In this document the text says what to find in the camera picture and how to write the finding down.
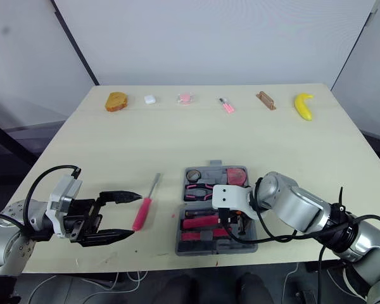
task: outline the white wall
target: white wall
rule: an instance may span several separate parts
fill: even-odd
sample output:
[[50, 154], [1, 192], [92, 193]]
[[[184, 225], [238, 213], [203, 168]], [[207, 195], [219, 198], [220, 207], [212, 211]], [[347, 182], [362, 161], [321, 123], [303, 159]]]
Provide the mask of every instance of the white wall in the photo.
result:
[[331, 87], [374, 0], [55, 0], [101, 84]]
[[65, 120], [93, 86], [46, 0], [0, 0], [0, 127]]
[[332, 92], [359, 129], [380, 136], [380, 3]]

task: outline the banana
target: banana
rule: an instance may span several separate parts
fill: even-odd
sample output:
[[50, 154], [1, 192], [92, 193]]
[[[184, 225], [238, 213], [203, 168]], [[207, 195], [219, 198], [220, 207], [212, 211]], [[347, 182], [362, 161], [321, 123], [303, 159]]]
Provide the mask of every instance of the banana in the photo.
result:
[[294, 106], [297, 109], [297, 112], [303, 117], [305, 120], [312, 120], [312, 115], [310, 109], [308, 109], [307, 105], [305, 104], [305, 100], [307, 98], [313, 98], [314, 95], [310, 95], [307, 93], [301, 93], [297, 95], [296, 99], [294, 100]]

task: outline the beige table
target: beige table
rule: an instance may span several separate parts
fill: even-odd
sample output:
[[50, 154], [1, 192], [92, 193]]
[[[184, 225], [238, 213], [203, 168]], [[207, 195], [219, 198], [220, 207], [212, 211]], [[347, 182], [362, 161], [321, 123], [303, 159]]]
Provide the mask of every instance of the beige table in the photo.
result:
[[[113, 91], [126, 92], [129, 105], [108, 113], [104, 103]], [[276, 111], [255, 97], [259, 91], [272, 96]], [[195, 103], [177, 104], [181, 92], [194, 93]], [[315, 96], [308, 102], [312, 122], [293, 107], [293, 98], [301, 92]], [[148, 94], [158, 102], [144, 104]], [[227, 97], [236, 112], [228, 115], [217, 101], [220, 96]], [[265, 243], [257, 252], [242, 255], [176, 256], [184, 169], [216, 159], [246, 166], [251, 182], [278, 171], [331, 203], [344, 186], [343, 202], [351, 212], [380, 214], [380, 160], [325, 85], [99, 86], [65, 122], [11, 201], [23, 199], [33, 180], [55, 165], [82, 168], [78, 198], [119, 189], [147, 194], [155, 173], [162, 172], [148, 219], [142, 231], [109, 246], [83, 248], [52, 237], [37, 244], [25, 271], [122, 272], [318, 259], [320, 244], [314, 240]], [[34, 198], [47, 200], [64, 173], [46, 177]], [[101, 229], [130, 229], [140, 204], [102, 208]], [[275, 234], [292, 230], [273, 215], [267, 224]], [[266, 236], [259, 225], [257, 233]], [[335, 256], [327, 250], [324, 258]]]

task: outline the white cable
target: white cable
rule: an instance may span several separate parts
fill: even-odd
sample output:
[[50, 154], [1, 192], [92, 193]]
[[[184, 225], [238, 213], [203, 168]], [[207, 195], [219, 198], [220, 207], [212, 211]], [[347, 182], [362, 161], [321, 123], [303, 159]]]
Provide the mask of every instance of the white cable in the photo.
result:
[[132, 282], [137, 282], [137, 281], [141, 281], [141, 280], [145, 279], [145, 277], [146, 277], [147, 274], [148, 274], [148, 271], [145, 272], [145, 274], [144, 274], [143, 277], [141, 277], [141, 278], [138, 277], [138, 279], [133, 279], [133, 278], [131, 277], [131, 275], [129, 274], [129, 272], [127, 272], [127, 277], [128, 277]]
[[47, 278], [46, 280], [43, 280], [41, 283], [39, 283], [39, 284], [37, 285], [37, 287], [35, 287], [34, 290], [31, 292], [30, 297], [28, 298], [27, 303], [30, 304], [30, 303], [31, 303], [31, 300], [32, 300], [32, 297], [34, 296], [35, 292], [36, 292], [36, 291], [37, 291], [37, 290], [38, 290], [43, 284], [47, 283], [49, 280], [53, 279], [54, 277], [56, 277], [56, 275], [53, 275], [53, 276]]
[[138, 281], [137, 282], [137, 286], [134, 288], [134, 289], [131, 289], [131, 290], [123, 290], [123, 291], [100, 291], [98, 293], [93, 293], [93, 294], [90, 294], [89, 296], [86, 296], [83, 300], [82, 300], [82, 304], [86, 303], [86, 301], [91, 298], [92, 296], [96, 296], [96, 295], [100, 295], [102, 293], [131, 293], [135, 290], [137, 290], [139, 288], [139, 285], [140, 285], [141, 281]]
[[346, 276], [346, 269], [344, 268], [342, 270], [342, 276], [343, 276], [343, 282], [345, 282], [346, 287], [350, 290], [351, 293], [353, 293], [358, 298], [361, 298], [362, 300], [366, 301], [366, 299], [362, 296], [360, 296], [355, 289], [352, 287], [352, 285], [349, 283], [348, 277]]
[[350, 296], [354, 296], [356, 298], [359, 298], [357, 295], [355, 294], [351, 294], [349, 292], [347, 292], [346, 290], [344, 290], [341, 286], [338, 285], [338, 283], [334, 280], [334, 278], [332, 277], [331, 273], [329, 272], [329, 269], [327, 269], [327, 273], [329, 275], [329, 277], [331, 278], [332, 282], [335, 284], [336, 287], [338, 287], [338, 289], [340, 291], [342, 291], [343, 293], [346, 293], [347, 295], [350, 295]]
[[281, 304], [283, 304], [284, 292], [285, 292], [285, 290], [286, 290], [287, 279], [289, 278], [289, 276], [290, 276], [291, 274], [294, 274], [294, 273], [297, 272], [297, 270], [298, 270], [298, 265], [299, 265], [299, 264], [300, 264], [300, 263], [297, 263], [296, 268], [295, 268], [293, 271], [291, 271], [291, 272], [289, 272], [288, 274], [286, 274], [286, 278], [284, 279], [284, 283], [283, 283], [283, 294], [282, 294], [282, 296], [281, 296]]
[[92, 280], [88, 280], [88, 279], [82, 279], [82, 281], [86, 282], [86, 283], [90, 283], [90, 284], [93, 284], [93, 285], [96, 285], [96, 286], [99, 286], [100, 288], [104, 289], [104, 290], [112, 290], [114, 289], [115, 285], [117, 284], [117, 279], [118, 279], [118, 275], [120, 273], [117, 272], [117, 275], [115, 276], [115, 280], [114, 280], [114, 283], [113, 285], [111, 285], [111, 287], [104, 287], [103, 285], [101, 285], [100, 283], [97, 283], [97, 282], [94, 282]]

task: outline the pliers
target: pliers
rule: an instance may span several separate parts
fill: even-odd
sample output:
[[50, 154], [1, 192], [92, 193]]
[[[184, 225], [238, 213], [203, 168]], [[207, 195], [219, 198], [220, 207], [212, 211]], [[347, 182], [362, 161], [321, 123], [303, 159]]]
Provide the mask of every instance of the pliers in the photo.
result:
[[[185, 187], [185, 193], [184, 193], [184, 201], [208, 201], [212, 199], [213, 194], [213, 187], [215, 184], [190, 184]], [[186, 194], [187, 190], [193, 190], [193, 189], [204, 189], [206, 190], [206, 194], [204, 196], [197, 196], [192, 194]]]

